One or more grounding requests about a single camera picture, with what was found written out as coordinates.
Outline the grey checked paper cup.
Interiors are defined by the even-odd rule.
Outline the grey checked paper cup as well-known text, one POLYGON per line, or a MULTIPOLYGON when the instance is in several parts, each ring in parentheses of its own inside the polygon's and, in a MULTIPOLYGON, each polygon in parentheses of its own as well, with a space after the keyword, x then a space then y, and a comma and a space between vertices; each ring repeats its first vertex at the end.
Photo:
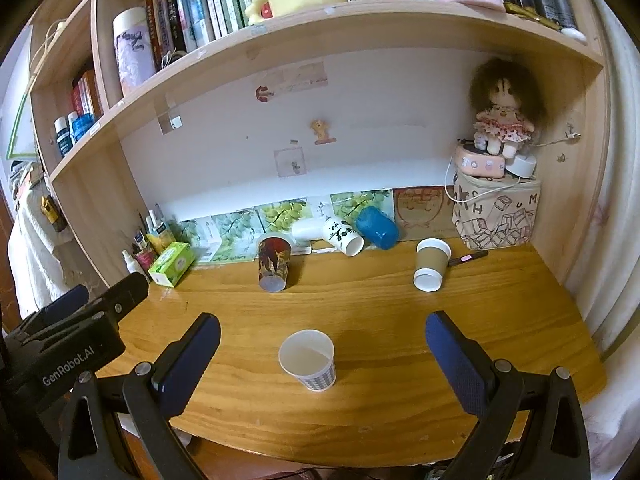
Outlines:
POLYGON ((326 391, 336 381, 335 348, 332 339, 320 330, 300 330, 280 345, 278 360, 286 374, 308 390, 326 391))

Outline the red robot print cup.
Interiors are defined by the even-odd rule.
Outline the red robot print cup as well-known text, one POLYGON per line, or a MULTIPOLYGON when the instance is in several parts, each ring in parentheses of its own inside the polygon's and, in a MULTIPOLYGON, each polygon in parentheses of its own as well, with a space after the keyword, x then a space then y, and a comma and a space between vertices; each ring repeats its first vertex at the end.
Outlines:
POLYGON ((288 284, 293 242, 283 234, 265 233, 258 238, 258 285, 265 292, 282 292, 288 284))

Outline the brown sleeve coffee cup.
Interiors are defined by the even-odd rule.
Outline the brown sleeve coffee cup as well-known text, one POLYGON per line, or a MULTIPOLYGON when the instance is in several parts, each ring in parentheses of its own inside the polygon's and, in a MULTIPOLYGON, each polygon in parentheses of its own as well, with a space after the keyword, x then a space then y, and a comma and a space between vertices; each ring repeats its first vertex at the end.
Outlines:
POLYGON ((439 238, 426 238, 416 245, 416 270, 413 284, 421 292, 437 292, 451 258, 451 248, 439 238))

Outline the panda print paper cup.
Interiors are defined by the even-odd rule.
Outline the panda print paper cup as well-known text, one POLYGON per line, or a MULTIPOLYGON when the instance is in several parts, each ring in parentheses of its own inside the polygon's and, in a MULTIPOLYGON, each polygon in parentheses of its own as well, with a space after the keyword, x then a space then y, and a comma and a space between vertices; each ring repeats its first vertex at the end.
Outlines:
POLYGON ((347 257, 355 257, 364 247, 362 236, 346 220, 338 217, 326 217, 322 238, 347 257))

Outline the blue plastic cup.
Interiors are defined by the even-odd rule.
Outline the blue plastic cup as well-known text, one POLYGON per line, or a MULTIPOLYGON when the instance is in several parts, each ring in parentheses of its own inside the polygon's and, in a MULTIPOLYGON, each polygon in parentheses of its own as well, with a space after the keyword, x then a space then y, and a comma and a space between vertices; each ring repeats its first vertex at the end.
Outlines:
POLYGON ((373 206, 360 211, 356 218, 356 229, 371 244, 383 250, 393 248, 400 237, 396 223, 373 206))

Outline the white squeeze bottle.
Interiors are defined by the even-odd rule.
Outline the white squeeze bottle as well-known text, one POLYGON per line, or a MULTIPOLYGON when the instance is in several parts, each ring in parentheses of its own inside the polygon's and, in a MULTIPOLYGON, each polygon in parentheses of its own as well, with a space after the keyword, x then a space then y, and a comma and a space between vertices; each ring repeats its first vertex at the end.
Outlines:
POLYGON ((145 278, 149 278, 146 275, 145 270, 142 268, 142 265, 139 263, 139 261, 136 258, 134 258, 133 255, 130 254, 130 252, 123 250, 122 258, 124 259, 124 263, 129 274, 140 273, 145 278))

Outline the green tissue box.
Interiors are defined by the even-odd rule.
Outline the green tissue box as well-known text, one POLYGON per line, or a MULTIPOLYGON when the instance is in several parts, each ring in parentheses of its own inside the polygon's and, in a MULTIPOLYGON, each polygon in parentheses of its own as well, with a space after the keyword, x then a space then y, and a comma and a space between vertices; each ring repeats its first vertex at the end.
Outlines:
POLYGON ((157 285, 175 288, 194 260, 194 252, 189 243, 173 242, 150 266, 149 276, 157 285))

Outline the grape print paper sheet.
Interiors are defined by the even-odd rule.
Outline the grape print paper sheet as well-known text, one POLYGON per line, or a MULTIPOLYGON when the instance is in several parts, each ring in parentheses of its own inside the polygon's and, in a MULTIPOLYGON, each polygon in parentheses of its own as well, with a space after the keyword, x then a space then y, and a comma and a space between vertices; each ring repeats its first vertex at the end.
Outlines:
POLYGON ((192 246, 196 263, 208 266, 255 260, 258 237, 265 233, 292 236, 296 221, 337 216, 354 224, 358 214, 369 206, 392 218, 393 191, 383 188, 280 200, 226 214, 171 220, 169 226, 176 240, 192 246))

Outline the black pen pink label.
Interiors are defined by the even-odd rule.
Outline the black pen pink label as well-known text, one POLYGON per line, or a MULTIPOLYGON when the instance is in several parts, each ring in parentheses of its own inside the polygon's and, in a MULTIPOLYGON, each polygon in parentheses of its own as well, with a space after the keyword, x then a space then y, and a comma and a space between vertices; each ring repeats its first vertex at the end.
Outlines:
POLYGON ((467 254, 461 257, 451 258, 448 262, 448 266, 451 268, 452 266, 458 266, 459 264, 467 263, 480 258, 485 258, 487 256, 488 256, 488 250, 479 250, 478 252, 471 252, 470 254, 467 254))

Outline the letter print fabric bag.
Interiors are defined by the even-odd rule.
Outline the letter print fabric bag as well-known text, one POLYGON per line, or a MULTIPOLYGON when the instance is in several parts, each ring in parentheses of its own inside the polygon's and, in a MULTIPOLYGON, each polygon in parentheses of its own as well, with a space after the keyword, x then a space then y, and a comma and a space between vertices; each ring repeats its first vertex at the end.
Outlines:
POLYGON ((514 247, 532 237, 540 181, 510 174, 500 179, 479 178, 456 171, 448 193, 454 203, 452 222, 467 248, 514 247))

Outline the white pink floral canister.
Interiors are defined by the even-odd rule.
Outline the white pink floral canister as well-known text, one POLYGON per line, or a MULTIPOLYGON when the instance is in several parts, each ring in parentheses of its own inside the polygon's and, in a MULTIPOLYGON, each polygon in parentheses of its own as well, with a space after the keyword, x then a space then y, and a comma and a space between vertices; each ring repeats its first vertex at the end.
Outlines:
POLYGON ((156 73, 145 8, 134 6, 116 15, 113 34, 122 95, 128 96, 156 73))

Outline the pink power strip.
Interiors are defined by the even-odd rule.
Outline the pink power strip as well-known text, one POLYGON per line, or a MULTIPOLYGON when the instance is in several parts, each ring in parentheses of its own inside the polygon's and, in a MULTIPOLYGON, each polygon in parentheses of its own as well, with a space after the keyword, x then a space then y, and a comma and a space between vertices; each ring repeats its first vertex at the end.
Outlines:
POLYGON ((506 161, 501 155, 481 153, 473 143, 457 145, 454 164, 462 174, 477 178, 499 179, 506 172, 506 161))

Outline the rag doll brown hair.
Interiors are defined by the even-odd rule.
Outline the rag doll brown hair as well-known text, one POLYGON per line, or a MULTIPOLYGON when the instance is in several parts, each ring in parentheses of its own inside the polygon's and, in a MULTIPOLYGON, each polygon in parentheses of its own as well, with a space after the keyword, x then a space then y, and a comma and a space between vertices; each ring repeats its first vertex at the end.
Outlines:
POLYGON ((491 58, 477 67, 469 99, 475 110, 475 148, 504 160, 514 159, 533 139, 544 116, 534 75, 525 66, 502 58, 491 58))

